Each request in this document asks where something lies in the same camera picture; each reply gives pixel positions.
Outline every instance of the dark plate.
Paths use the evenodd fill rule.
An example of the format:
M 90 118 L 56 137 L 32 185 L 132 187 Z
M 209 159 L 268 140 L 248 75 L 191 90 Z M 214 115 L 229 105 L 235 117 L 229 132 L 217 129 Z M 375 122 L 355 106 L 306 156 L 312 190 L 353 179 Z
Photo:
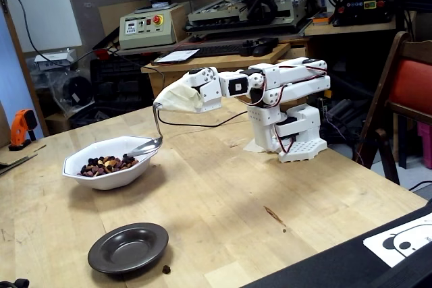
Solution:
M 155 261 L 167 244 L 168 232 L 162 226 L 126 225 L 98 239 L 88 253 L 88 263 L 97 271 L 119 275 Z

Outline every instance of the red chair cushion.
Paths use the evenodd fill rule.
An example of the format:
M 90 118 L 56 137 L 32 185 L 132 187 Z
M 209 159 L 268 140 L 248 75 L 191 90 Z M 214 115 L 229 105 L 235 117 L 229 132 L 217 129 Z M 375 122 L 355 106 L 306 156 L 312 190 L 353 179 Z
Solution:
M 432 115 L 432 65 L 401 60 L 389 99 L 393 103 Z

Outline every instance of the white bowl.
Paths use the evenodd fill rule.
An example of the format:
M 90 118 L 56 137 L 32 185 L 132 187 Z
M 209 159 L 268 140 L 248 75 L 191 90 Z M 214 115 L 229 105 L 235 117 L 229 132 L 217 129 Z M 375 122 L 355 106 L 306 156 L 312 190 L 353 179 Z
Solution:
M 88 164 L 89 159 L 112 155 L 122 159 L 123 154 L 132 151 L 137 146 L 140 146 L 149 140 L 153 139 L 140 138 L 137 136 L 121 136 L 119 138 L 91 144 L 65 159 L 63 175 L 74 178 L 80 185 L 85 185 L 86 187 L 99 190 L 110 190 L 128 185 L 146 171 L 150 164 L 150 158 L 155 155 L 157 151 L 137 156 L 135 159 L 139 162 L 126 170 L 108 173 L 93 178 L 77 175 L 77 173 L 81 171 L 83 165 Z

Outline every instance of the red emergency stop button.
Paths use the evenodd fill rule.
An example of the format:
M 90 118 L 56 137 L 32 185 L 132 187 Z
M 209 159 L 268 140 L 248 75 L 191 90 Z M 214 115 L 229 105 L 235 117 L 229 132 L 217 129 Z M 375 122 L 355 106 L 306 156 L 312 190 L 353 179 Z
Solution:
M 162 16 L 157 15 L 157 16 L 153 17 L 153 22 L 154 22 L 156 25 L 161 25 L 161 24 L 162 24 Z

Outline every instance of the panda drawing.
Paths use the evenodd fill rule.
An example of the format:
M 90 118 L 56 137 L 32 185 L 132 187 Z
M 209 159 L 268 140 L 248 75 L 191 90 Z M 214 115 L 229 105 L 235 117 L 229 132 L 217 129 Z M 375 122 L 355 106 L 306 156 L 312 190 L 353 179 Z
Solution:
M 395 250 L 403 257 L 413 254 L 422 246 L 432 241 L 432 223 L 417 225 L 406 229 L 383 241 L 383 247 L 387 250 Z

